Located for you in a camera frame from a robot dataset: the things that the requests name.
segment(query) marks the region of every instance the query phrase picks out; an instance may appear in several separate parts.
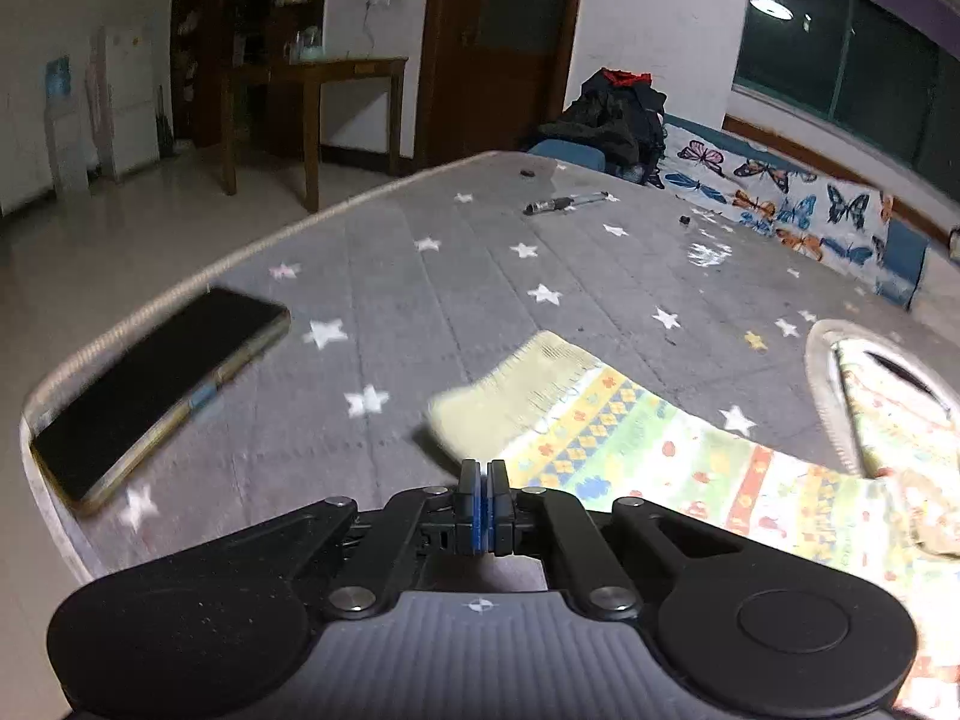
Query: phone screen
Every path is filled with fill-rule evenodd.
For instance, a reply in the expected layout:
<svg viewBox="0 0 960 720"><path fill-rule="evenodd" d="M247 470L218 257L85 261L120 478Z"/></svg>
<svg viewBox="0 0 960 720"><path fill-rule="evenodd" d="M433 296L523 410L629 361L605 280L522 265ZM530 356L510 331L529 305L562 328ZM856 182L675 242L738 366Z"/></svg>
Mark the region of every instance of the phone screen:
<svg viewBox="0 0 960 720"><path fill-rule="evenodd" d="M214 287L135 343L32 442L67 503L83 501L171 408L278 324L277 338L289 324L283 306Z"/></svg>

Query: yellow star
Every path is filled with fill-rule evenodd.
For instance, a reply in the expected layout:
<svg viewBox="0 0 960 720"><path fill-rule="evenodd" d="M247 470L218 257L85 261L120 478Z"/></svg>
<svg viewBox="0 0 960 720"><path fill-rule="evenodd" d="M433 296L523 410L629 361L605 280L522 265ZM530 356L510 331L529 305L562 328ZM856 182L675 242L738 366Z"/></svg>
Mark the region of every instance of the yellow star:
<svg viewBox="0 0 960 720"><path fill-rule="evenodd" d="M763 342L763 338L760 338L760 336L758 336L757 333L752 330L747 331L747 334L743 337L743 340L747 341L754 351L765 351L767 348L767 344Z"/></svg>

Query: floor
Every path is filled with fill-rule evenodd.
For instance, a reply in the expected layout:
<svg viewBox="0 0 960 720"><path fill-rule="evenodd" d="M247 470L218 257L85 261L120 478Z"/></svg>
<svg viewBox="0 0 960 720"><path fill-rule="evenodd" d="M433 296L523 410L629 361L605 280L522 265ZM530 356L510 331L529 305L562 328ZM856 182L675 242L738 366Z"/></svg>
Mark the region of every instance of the floor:
<svg viewBox="0 0 960 720"><path fill-rule="evenodd" d="M322 202L389 180L320 166ZM237 247L306 216L299 165L240 155L238 194L217 181L214 152L152 167L92 196L54 202L0 224L0 717L67 712L44 638L74 580L50 541L23 476L18 420L40 378L78 347L176 282Z"/></svg>

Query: white refrigerator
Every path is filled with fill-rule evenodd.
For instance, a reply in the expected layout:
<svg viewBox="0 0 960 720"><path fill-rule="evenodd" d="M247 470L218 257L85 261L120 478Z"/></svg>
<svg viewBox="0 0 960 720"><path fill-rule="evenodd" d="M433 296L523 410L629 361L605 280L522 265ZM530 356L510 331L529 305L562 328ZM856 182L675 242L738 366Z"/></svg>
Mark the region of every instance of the white refrigerator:
<svg viewBox="0 0 960 720"><path fill-rule="evenodd" d="M160 159L152 44L144 28L100 28L90 106L100 164L112 178Z"/></svg>

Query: black jacket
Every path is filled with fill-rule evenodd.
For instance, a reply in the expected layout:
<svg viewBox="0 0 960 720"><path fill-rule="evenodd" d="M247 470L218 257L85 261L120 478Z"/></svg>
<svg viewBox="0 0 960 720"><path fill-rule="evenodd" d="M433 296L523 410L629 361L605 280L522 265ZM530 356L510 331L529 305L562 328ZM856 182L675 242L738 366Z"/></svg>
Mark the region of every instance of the black jacket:
<svg viewBox="0 0 960 720"><path fill-rule="evenodd" d="M600 70L584 81L570 108L555 122L541 124L538 133L541 139L599 148L616 165L642 164L645 181L664 154L664 126L656 114L664 114L665 101L649 83L613 86Z"/></svg>

